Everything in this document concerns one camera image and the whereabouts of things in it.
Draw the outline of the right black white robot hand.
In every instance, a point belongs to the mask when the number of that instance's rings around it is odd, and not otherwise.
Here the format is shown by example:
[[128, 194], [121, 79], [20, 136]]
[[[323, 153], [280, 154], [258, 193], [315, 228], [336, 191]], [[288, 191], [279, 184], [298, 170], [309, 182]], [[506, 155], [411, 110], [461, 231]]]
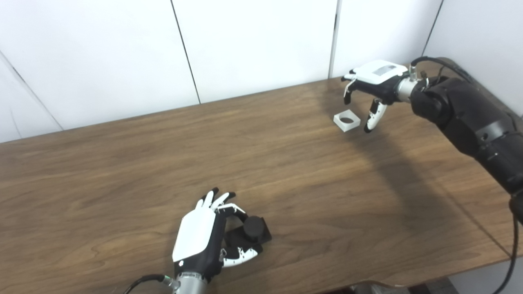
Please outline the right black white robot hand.
[[377, 126], [388, 106], [399, 101], [398, 86], [408, 75], [409, 70], [403, 65], [377, 60], [354, 68], [341, 78], [342, 82], [349, 82], [345, 87], [345, 105], [351, 103], [353, 91], [361, 91], [373, 97], [364, 127], [366, 133], [372, 132]]

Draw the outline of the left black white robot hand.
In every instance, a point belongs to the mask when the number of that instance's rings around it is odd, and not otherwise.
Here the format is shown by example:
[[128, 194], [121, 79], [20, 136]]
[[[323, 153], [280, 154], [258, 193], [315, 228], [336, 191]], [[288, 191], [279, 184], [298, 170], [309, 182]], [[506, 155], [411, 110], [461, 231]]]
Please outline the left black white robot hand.
[[205, 283], [220, 274], [224, 267], [234, 267], [260, 255], [263, 247], [222, 247], [227, 219], [237, 216], [241, 221], [247, 213], [228, 201], [235, 192], [218, 195], [217, 187], [202, 196], [195, 208], [182, 217], [172, 251], [175, 275], [200, 276]]

